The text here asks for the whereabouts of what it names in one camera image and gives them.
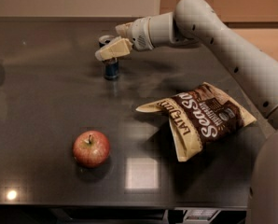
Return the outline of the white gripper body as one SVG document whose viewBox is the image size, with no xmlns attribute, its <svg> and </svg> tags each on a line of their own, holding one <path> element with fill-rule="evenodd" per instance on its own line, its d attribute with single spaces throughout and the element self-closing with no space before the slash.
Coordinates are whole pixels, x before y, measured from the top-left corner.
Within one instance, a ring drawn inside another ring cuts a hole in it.
<svg viewBox="0 0 278 224">
<path fill-rule="evenodd" d="M 129 39 L 133 43 L 133 48 L 137 51 L 152 50 L 149 34 L 150 17 L 145 17 L 134 21 L 128 31 Z"/>
</svg>

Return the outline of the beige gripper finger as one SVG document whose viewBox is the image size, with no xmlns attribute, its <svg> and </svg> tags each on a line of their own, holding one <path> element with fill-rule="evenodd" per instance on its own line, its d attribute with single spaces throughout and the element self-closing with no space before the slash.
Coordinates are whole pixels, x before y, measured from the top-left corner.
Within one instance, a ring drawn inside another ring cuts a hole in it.
<svg viewBox="0 0 278 224">
<path fill-rule="evenodd" d="M 127 22 L 116 26 L 116 32 L 123 38 L 132 39 L 132 23 Z"/>
<path fill-rule="evenodd" d="M 108 44 L 99 48 L 95 52 L 98 61 L 111 60 L 113 58 L 122 57 L 130 54 L 132 51 L 132 42 L 128 38 L 118 36 L 111 40 Z"/>
</svg>

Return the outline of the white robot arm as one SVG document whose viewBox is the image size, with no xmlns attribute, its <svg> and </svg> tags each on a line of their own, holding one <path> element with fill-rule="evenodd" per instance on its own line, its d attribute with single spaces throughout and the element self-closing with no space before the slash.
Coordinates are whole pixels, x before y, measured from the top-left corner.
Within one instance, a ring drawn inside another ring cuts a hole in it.
<svg viewBox="0 0 278 224">
<path fill-rule="evenodd" d="M 180 0 L 173 12 L 121 24 L 116 31 L 95 52 L 98 60 L 200 42 L 229 71 L 275 129 L 256 158 L 245 224 L 278 224 L 278 62 L 227 27 L 204 0 Z"/>
</svg>

